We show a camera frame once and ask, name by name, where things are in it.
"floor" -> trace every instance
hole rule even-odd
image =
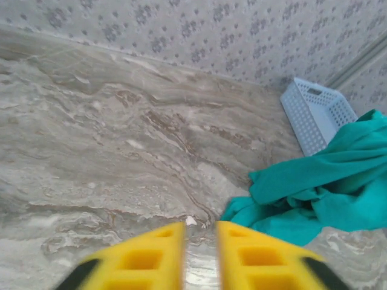
[[[0,28],[0,288],[50,289],[84,255],[186,221],[186,289],[218,289],[226,202],[247,172],[302,156],[279,96]],[[326,228],[307,247],[387,289],[382,230]]]

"green towel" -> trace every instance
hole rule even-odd
[[[233,198],[223,216],[296,245],[326,226],[387,227],[387,118],[372,110],[344,125],[319,153],[249,173],[251,197]]]

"basket handle hole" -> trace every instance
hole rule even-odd
[[[313,94],[313,95],[320,95],[320,94],[322,93],[322,91],[319,91],[318,89],[312,89],[312,88],[310,88],[310,89],[308,90],[308,93],[309,93],[309,94]]]

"crumpled fabric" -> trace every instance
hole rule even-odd
[[[304,246],[323,227],[387,227],[387,118],[376,110],[340,128],[309,157],[250,172],[250,197],[233,198],[221,218]]]

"light blue plastic basket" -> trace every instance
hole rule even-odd
[[[305,156],[326,148],[341,126],[357,120],[339,91],[298,78],[281,96],[281,103]]]

